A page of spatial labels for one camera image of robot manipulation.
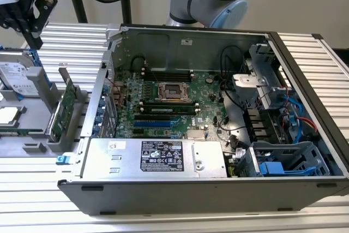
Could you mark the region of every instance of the power supply label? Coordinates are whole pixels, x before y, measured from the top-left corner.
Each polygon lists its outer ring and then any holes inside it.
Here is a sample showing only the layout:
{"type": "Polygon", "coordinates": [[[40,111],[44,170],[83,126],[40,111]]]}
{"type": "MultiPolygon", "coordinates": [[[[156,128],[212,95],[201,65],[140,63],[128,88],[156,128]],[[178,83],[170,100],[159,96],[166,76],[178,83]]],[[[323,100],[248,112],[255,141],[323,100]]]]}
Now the power supply label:
{"type": "Polygon", "coordinates": [[[142,141],[142,171],[184,171],[181,141],[142,141]]]}

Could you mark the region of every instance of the motherboard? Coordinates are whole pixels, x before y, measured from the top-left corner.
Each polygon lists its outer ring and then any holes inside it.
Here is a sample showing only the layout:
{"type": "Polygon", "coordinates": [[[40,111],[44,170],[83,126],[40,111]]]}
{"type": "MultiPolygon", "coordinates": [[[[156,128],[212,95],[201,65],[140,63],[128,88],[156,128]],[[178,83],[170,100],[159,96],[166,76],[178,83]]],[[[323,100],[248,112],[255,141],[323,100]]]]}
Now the motherboard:
{"type": "Polygon", "coordinates": [[[221,141],[226,116],[219,81],[213,72],[116,73],[116,138],[169,138],[221,141]]]}

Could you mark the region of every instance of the blue tab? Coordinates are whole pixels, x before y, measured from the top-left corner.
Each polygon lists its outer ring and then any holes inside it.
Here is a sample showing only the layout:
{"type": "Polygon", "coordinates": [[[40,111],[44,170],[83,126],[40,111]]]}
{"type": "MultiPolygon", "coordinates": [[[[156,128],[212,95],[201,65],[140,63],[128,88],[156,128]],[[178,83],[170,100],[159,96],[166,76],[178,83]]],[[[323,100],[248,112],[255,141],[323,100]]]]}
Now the blue tab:
{"type": "Polygon", "coordinates": [[[69,165],[70,156],[57,156],[56,165],[69,165]]]}

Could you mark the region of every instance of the blue latch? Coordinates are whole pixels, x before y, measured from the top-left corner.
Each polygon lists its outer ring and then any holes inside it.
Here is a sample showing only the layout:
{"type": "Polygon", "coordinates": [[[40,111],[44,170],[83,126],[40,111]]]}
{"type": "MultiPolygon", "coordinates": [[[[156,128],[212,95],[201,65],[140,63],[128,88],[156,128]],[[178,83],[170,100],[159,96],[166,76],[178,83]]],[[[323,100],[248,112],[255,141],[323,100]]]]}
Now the blue latch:
{"type": "Polygon", "coordinates": [[[69,165],[70,156],[57,156],[56,165],[69,165]]]}
{"type": "Polygon", "coordinates": [[[316,167],[310,167],[304,170],[284,170],[281,162],[263,162],[260,164],[261,174],[263,176],[316,176],[316,167]]]}

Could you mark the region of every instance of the white label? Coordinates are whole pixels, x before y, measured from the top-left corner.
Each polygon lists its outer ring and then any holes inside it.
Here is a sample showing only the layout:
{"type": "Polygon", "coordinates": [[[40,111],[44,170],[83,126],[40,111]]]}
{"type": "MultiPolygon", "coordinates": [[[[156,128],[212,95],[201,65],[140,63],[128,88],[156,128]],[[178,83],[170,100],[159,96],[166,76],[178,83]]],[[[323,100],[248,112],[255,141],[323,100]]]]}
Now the white label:
{"type": "Polygon", "coordinates": [[[0,62],[0,78],[5,85],[21,95],[38,96],[34,83],[26,77],[27,69],[20,63],[0,62]]]}
{"type": "Polygon", "coordinates": [[[126,141],[110,141],[108,151],[126,149],[126,141]]]}
{"type": "Polygon", "coordinates": [[[152,109],[152,112],[172,112],[172,109],[152,109]]]}
{"type": "Polygon", "coordinates": [[[184,45],[184,46],[191,46],[192,45],[192,40],[191,39],[182,39],[180,44],[184,45]]]}

